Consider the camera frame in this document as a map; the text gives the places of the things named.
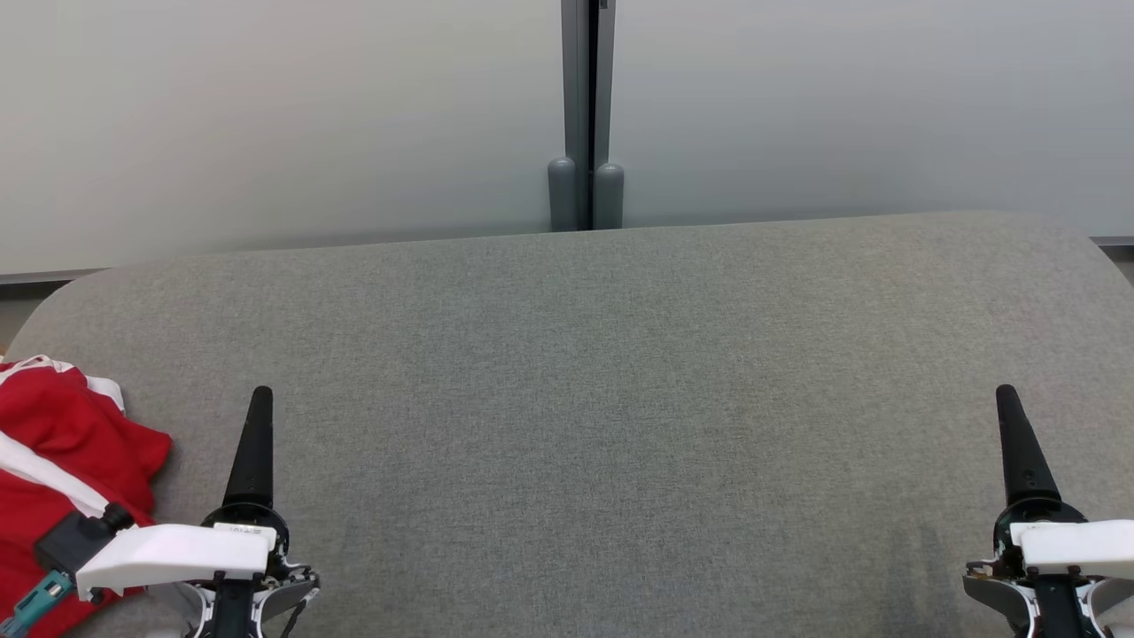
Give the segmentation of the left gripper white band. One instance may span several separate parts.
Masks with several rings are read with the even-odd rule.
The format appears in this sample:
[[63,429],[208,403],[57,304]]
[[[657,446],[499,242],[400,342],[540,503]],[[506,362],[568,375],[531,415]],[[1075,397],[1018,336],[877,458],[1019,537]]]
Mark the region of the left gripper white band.
[[74,576],[84,602],[96,594],[214,580],[217,572],[249,580],[289,548],[289,529],[273,507],[273,392],[252,392],[222,507],[200,526],[132,526],[118,533]]

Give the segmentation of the red shorts with white stripe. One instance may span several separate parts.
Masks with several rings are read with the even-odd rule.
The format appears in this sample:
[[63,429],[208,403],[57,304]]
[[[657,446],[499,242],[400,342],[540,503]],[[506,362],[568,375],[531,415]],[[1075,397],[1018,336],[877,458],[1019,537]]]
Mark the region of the red shorts with white stripe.
[[174,441],[113,401],[52,369],[0,385],[0,616],[45,576],[34,544],[65,514],[100,517],[109,503],[153,522],[151,482]]

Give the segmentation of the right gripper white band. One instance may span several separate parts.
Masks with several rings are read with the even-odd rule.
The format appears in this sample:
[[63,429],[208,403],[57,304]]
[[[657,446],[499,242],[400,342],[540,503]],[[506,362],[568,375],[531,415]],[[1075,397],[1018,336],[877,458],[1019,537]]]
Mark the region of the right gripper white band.
[[1012,579],[1134,579],[1134,518],[1090,522],[1061,495],[1016,388],[995,392],[1006,505],[995,555]]

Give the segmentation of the grey rounded post foot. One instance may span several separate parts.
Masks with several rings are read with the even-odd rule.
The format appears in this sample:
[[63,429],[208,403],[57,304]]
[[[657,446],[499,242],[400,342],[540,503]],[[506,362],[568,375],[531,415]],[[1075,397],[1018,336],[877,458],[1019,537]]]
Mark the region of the grey rounded post foot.
[[547,165],[549,218],[555,233],[572,233],[579,229],[578,182],[572,158],[555,158]]
[[607,162],[593,170],[593,230],[616,230],[623,227],[625,170]]

